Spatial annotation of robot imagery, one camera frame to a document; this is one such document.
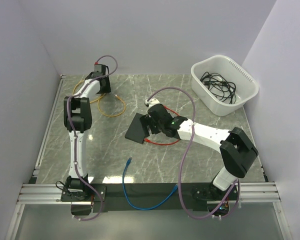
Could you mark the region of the black network switch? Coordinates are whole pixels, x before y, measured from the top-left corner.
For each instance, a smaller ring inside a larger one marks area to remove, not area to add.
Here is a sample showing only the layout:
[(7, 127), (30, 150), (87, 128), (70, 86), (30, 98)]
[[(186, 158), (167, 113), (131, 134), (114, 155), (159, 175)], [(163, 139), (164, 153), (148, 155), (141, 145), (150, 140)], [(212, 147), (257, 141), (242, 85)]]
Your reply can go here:
[(145, 115), (136, 113), (130, 123), (124, 137), (127, 140), (138, 144), (143, 144), (145, 139), (150, 136), (149, 126), (144, 122)]

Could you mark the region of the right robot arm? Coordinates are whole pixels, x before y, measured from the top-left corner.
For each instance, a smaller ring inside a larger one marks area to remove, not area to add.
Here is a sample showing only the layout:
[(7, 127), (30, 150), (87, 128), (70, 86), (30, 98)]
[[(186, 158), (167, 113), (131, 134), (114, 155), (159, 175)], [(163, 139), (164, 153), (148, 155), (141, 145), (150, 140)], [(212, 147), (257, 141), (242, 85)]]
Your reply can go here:
[(145, 122), (152, 134), (163, 133), (169, 138), (192, 140), (221, 154), (223, 167), (212, 180), (210, 195), (220, 200), (228, 187), (246, 176), (259, 152), (245, 131), (218, 129), (193, 122), (183, 116), (173, 117), (161, 103), (147, 103)]

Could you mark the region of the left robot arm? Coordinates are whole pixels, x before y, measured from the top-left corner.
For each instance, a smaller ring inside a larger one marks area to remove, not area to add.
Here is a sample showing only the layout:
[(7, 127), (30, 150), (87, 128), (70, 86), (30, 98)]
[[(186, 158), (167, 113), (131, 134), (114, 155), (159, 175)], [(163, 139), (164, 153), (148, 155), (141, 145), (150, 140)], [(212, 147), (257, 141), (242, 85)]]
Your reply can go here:
[(109, 75), (109, 67), (96, 62), (81, 87), (63, 100), (63, 123), (70, 139), (70, 168), (63, 191), (79, 201), (87, 200), (93, 193), (86, 164), (86, 143), (92, 126), (91, 99), (111, 92)]

